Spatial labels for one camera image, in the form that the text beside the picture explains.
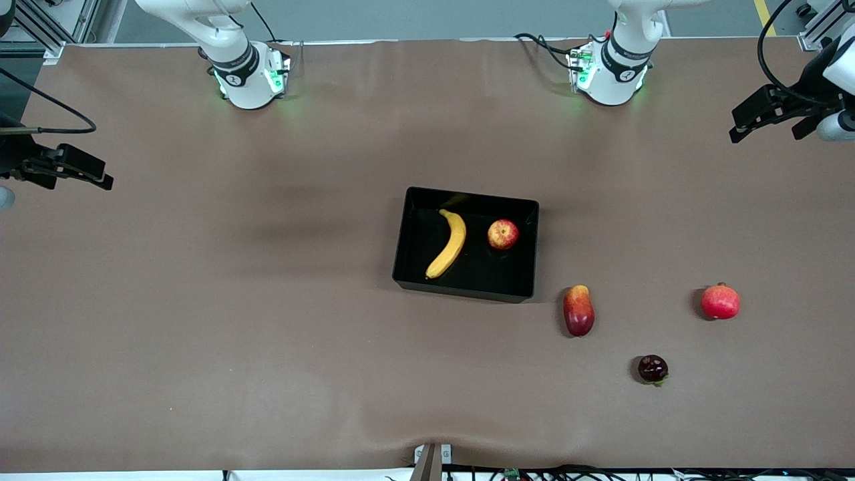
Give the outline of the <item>red yellow apple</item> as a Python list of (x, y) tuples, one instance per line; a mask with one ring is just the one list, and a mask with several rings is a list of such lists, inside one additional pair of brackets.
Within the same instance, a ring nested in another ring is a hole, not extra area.
[(492, 249), (506, 251), (515, 246), (520, 237), (516, 223), (501, 218), (494, 221), (488, 228), (488, 244)]

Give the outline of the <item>black plastic box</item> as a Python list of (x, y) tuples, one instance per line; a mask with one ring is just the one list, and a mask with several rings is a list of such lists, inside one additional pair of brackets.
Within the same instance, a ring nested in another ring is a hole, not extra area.
[[(467, 234), (459, 256), (441, 276), (425, 271), (440, 255), (451, 227), (440, 210), (461, 216)], [(413, 291), (443, 293), (506, 303), (521, 303), (534, 294), (540, 205), (486, 194), (466, 194), (410, 186), (404, 196), (393, 280)], [(495, 249), (488, 229), (500, 220), (513, 222), (520, 233), (509, 249)]]

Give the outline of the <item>yellow banana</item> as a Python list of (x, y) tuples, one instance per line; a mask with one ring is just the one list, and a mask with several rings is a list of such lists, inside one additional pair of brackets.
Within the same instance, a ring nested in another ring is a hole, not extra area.
[(458, 213), (440, 209), (439, 214), (446, 219), (450, 235), (445, 247), (431, 264), (427, 266), (427, 270), (425, 270), (425, 277), (427, 279), (439, 278), (451, 268), (460, 255), (462, 247), (464, 247), (468, 233), (466, 222), (464, 222), (464, 219)]

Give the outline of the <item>red pomegranate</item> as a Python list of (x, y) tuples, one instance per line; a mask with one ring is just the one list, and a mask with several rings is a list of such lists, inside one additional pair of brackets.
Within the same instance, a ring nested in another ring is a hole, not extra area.
[(733, 319), (740, 311), (739, 293), (721, 281), (703, 290), (700, 308), (708, 319)]

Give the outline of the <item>table cover mat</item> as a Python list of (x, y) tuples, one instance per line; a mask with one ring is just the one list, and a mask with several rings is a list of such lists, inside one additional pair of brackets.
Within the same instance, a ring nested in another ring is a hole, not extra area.
[[(750, 39), (661, 43), (620, 108), (517, 41), (293, 54), (258, 112), (190, 47), (41, 71), (98, 130), (40, 141), (116, 182), (14, 182), (0, 213), (0, 471), (387, 468), (431, 441), (525, 468), (855, 468), (855, 144), (733, 145)], [(410, 186), (537, 201), (532, 297), (395, 283)], [(708, 319), (721, 281), (739, 314)]]

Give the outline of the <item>red yellow mango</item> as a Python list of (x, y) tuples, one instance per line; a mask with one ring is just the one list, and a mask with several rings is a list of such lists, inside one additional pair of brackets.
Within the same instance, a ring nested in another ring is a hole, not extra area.
[(564, 295), (564, 320), (568, 334), (585, 336), (592, 331), (596, 315), (590, 300), (590, 291), (585, 285), (569, 287)]

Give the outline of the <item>dark purple mangosteen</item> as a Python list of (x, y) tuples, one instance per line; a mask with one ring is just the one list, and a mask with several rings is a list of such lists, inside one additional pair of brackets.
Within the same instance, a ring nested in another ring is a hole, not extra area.
[(642, 356), (637, 364), (637, 374), (647, 385), (663, 386), (670, 373), (666, 360), (657, 354)]

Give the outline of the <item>aluminium frame profile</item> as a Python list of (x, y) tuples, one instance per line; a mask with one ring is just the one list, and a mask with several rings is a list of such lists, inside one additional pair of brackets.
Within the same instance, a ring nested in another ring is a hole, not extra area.
[(55, 65), (67, 46), (91, 43), (104, 0), (13, 0), (0, 23), (0, 58), (37, 58)]
[(821, 51), (855, 25), (855, 0), (803, 0), (795, 12), (804, 22), (799, 33), (803, 51)]

